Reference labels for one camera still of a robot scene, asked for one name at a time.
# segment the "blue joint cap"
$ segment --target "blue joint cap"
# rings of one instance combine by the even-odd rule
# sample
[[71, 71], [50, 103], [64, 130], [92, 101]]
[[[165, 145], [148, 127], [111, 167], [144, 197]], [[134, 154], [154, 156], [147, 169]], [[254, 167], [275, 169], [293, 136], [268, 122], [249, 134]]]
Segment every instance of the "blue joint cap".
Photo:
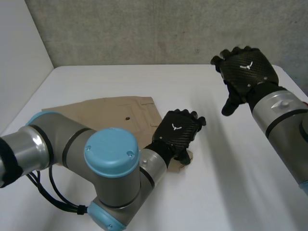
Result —
[[307, 194], [308, 196], [308, 181], [305, 181], [301, 184], [299, 184], [299, 188], [301, 188], [302, 190], [304, 190], [304, 192]]
[[91, 202], [87, 212], [93, 221], [106, 231], [122, 231], [126, 229], [125, 225], [120, 223], [94, 202]]
[[58, 113], [58, 112], [54, 112], [54, 111], [44, 111], [44, 112], [39, 112], [39, 113], [36, 113], [34, 116], [32, 116], [32, 118], [29, 120], [28, 123], [26, 123], [26, 126], [28, 126], [29, 124], [31, 124], [36, 118], [44, 115], [44, 114], [47, 114], [47, 113]]
[[88, 139], [84, 157], [89, 168], [99, 176], [120, 178], [139, 165], [139, 148], [129, 131], [108, 128]]

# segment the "tabletop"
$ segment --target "tabletop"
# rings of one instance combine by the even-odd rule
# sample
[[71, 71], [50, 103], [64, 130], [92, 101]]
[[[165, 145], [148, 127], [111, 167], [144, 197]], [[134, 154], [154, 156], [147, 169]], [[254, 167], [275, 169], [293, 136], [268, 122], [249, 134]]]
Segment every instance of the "tabletop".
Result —
[[[301, 100], [307, 96], [280, 68], [280, 85]], [[129, 224], [128, 231], [306, 231], [308, 197], [299, 188], [251, 116], [240, 105], [232, 116], [221, 109], [228, 91], [210, 65], [64, 66], [54, 69], [2, 135], [22, 127], [42, 108], [116, 96], [150, 96], [161, 116], [195, 110], [207, 126], [190, 145], [192, 163], [168, 172]], [[52, 195], [48, 171], [42, 184]], [[59, 190], [88, 205], [94, 187], [55, 166]], [[88, 215], [49, 204], [26, 177], [0, 190], [5, 231], [99, 231]]]

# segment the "carbon fiber glove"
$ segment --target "carbon fiber glove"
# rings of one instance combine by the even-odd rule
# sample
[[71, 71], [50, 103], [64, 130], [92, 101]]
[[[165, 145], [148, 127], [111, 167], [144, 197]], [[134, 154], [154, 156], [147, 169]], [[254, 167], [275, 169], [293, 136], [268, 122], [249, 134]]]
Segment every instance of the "carbon fiber glove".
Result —
[[205, 118], [198, 118], [196, 112], [189, 113], [186, 109], [169, 111], [154, 133], [153, 143], [155, 145], [163, 142], [168, 146], [172, 157], [187, 165], [190, 158], [186, 148], [205, 125]]
[[249, 94], [259, 84], [269, 83], [269, 88], [273, 88], [270, 90], [272, 92], [279, 88], [274, 68], [258, 48], [235, 47], [231, 52], [223, 50], [220, 56], [222, 58], [215, 56], [211, 64], [221, 73], [229, 91], [229, 97], [221, 111], [223, 115], [232, 115], [240, 104], [246, 103]]

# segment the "gray wall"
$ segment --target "gray wall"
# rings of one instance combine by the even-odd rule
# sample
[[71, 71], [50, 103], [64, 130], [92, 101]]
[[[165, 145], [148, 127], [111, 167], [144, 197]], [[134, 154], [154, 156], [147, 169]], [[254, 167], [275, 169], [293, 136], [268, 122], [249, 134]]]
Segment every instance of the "gray wall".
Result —
[[308, 93], [307, 0], [26, 0], [55, 67], [208, 64], [260, 48]]

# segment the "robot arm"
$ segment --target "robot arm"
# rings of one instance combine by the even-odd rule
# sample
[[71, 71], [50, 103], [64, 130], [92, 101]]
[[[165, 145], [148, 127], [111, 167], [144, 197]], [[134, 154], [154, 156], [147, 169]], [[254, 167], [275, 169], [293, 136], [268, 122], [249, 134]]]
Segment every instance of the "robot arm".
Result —
[[211, 64], [221, 73], [229, 97], [222, 114], [230, 116], [248, 103], [252, 116], [308, 195], [308, 107], [279, 87], [278, 76], [257, 48], [223, 50]]
[[58, 163], [94, 185], [97, 197], [87, 210], [92, 219], [103, 229], [121, 231], [164, 176], [171, 158], [186, 152], [202, 125], [204, 117], [198, 119], [195, 112], [170, 111], [153, 142], [140, 151], [124, 129], [94, 131], [59, 113], [42, 112], [0, 138], [0, 184], [5, 187]]
[[308, 107], [287, 90], [262, 98], [252, 116], [308, 195]]

